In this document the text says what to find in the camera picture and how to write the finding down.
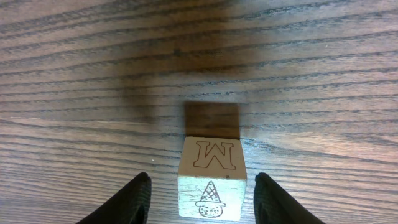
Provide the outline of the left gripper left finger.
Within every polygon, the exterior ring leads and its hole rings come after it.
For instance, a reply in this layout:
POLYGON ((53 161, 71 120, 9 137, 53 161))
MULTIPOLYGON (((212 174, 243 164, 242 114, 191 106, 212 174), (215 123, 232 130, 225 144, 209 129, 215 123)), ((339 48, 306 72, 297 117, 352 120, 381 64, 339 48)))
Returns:
POLYGON ((102 206, 76 224, 146 224, 152 181, 141 172, 102 206))

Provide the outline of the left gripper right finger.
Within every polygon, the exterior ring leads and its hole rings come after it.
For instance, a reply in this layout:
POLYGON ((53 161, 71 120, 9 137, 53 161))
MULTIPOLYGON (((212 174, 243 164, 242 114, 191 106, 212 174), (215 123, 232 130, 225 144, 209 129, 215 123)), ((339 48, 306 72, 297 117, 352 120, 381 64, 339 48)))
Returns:
POLYGON ((266 173, 258 173, 255 181, 256 224, 325 224, 266 173))

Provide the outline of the white letter A block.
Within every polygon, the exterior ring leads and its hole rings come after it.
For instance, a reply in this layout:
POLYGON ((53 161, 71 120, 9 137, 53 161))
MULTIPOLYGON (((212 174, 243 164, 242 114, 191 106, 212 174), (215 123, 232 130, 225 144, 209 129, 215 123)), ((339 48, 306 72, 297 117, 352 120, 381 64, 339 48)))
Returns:
POLYGON ((181 217, 240 220, 247 186, 241 141, 185 138, 177 185, 181 217))

